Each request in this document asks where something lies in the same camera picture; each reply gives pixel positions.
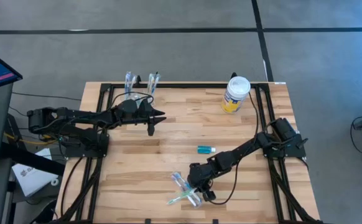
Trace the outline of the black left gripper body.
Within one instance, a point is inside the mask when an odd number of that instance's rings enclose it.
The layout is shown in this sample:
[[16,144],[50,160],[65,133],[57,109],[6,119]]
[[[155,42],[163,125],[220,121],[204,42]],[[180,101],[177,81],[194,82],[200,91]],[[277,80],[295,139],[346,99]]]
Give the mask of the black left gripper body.
[[154,116],[155,109],[147,99],[144,99],[140,106],[134,100],[125,100],[116,106],[116,118],[119,124],[146,124],[149,136],[155,131]]

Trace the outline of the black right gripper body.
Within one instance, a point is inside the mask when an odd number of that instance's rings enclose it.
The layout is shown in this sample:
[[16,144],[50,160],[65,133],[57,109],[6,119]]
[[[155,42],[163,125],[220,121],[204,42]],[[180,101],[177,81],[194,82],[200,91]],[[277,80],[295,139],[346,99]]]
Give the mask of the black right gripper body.
[[187,181],[191,188],[202,193],[203,199],[206,202],[216,199],[214,191],[211,190],[211,181],[215,178],[216,172],[213,166],[209,163],[200,164],[192,163],[189,165],[190,171]]

